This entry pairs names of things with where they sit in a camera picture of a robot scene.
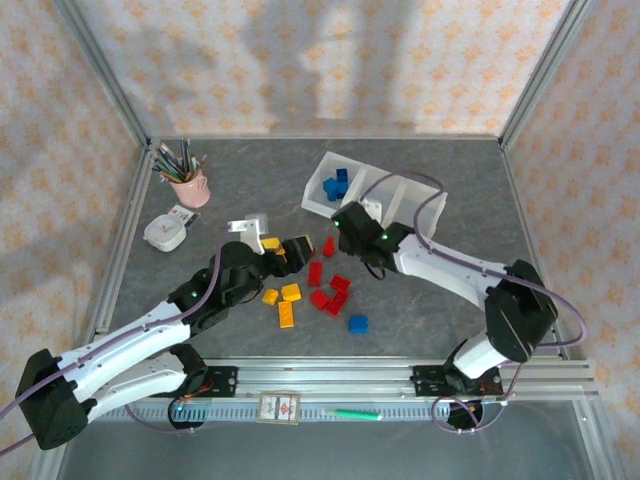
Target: green pen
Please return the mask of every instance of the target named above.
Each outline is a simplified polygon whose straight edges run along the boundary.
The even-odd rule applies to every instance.
[[[358,410],[326,409],[325,415],[330,417],[353,418],[355,420],[382,420],[382,414],[376,412],[360,412]]]

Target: blue block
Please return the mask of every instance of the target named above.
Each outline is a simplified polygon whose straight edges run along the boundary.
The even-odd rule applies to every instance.
[[[349,183],[349,173],[346,168],[336,168],[336,179],[338,182]]]
[[[367,333],[369,330],[369,319],[364,315],[353,315],[349,319],[349,331],[351,333]]]
[[[327,193],[327,199],[329,199],[330,202],[337,200],[338,182],[335,178],[327,178],[322,182],[322,189]]]
[[[349,189],[349,184],[347,182],[338,182],[338,192],[337,197],[339,199],[344,198],[347,194],[347,190]]]

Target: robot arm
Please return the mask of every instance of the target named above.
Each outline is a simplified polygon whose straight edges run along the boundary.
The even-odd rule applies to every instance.
[[[244,230],[231,225],[233,231],[245,232],[241,234],[243,240],[247,230],[252,230],[245,228],[251,226],[245,223]],[[114,408],[158,393],[193,393],[202,386],[204,361],[182,342],[224,320],[229,308],[260,291],[267,277],[299,272],[312,254],[313,246],[306,236],[284,240],[282,249],[276,252],[265,251],[257,229],[253,232],[256,238],[250,242],[234,241],[222,246],[211,295],[185,318],[157,322],[187,312],[201,300],[213,280],[215,256],[208,268],[198,271],[167,300],[132,323],[59,357],[53,358],[45,349],[29,358],[16,397],[49,375],[69,369],[20,404],[41,449],[66,443],[88,423]]]
[[[431,240],[431,249],[425,248],[413,228],[392,223],[383,229],[356,202],[342,207],[332,220],[340,231],[340,250],[358,256],[369,268],[423,278],[485,312],[486,329],[465,340],[445,363],[446,382],[456,393],[473,390],[474,380],[505,361],[526,362],[558,316],[546,295],[485,273],[504,272],[542,285],[527,262],[486,262]]]

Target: sticker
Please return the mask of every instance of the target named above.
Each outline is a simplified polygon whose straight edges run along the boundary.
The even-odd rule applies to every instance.
[[[199,213],[192,212],[191,210],[187,210],[181,205],[175,204],[173,208],[169,211],[169,215],[174,215],[178,217],[178,220],[188,228],[193,222],[195,222],[200,216]]]
[[[293,393],[262,393],[258,422],[297,425],[300,421],[300,395]]]

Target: red block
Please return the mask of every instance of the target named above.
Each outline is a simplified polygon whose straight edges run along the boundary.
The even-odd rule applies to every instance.
[[[334,253],[336,253],[336,241],[331,235],[329,235],[327,241],[324,244],[324,248],[322,249],[322,254],[325,257],[333,257]]]
[[[338,315],[340,315],[340,312],[347,303],[347,300],[349,300],[349,295],[347,293],[337,292],[333,299],[331,299],[331,302],[329,302],[329,306],[327,307],[327,312],[329,313],[329,315],[331,315],[332,317],[337,317]]]
[[[329,298],[329,295],[324,293],[322,290],[316,290],[311,294],[311,303],[318,310],[324,310],[327,308],[329,302],[331,302],[331,298]]]
[[[351,286],[351,280],[341,277],[340,275],[334,275],[329,286],[338,292],[347,293]]]
[[[311,262],[309,266],[309,286],[319,287],[322,285],[322,263]]]

